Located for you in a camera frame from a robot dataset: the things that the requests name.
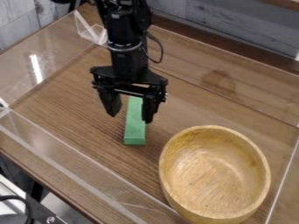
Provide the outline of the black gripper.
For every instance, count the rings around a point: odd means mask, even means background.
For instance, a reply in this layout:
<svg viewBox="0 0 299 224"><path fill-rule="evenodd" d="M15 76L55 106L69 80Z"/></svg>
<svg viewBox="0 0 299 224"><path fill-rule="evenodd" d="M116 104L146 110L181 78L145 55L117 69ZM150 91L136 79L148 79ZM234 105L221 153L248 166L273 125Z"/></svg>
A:
<svg viewBox="0 0 299 224"><path fill-rule="evenodd" d="M145 123L153 121L160 102L165 102L168 80L150 71L142 51L112 52L109 66L93 66L91 86L106 113L114 117L121 109L120 95L142 99L141 117Z"/></svg>

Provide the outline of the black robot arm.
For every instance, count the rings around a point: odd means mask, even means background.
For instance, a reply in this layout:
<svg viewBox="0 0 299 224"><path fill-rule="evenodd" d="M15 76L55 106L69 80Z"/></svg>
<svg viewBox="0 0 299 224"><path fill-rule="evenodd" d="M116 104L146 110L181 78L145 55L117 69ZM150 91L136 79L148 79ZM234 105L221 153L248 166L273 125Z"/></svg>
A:
<svg viewBox="0 0 299 224"><path fill-rule="evenodd" d="M152 61L146 41L154 39L148 32L152 12L145 0L94 0L97 13L106 29L109 66L93 66L91 85L104 109L114 116L121 109L121 95L142 100L141 119L153 120L158 105L165 102L168 80L150 71Z"/></svg>

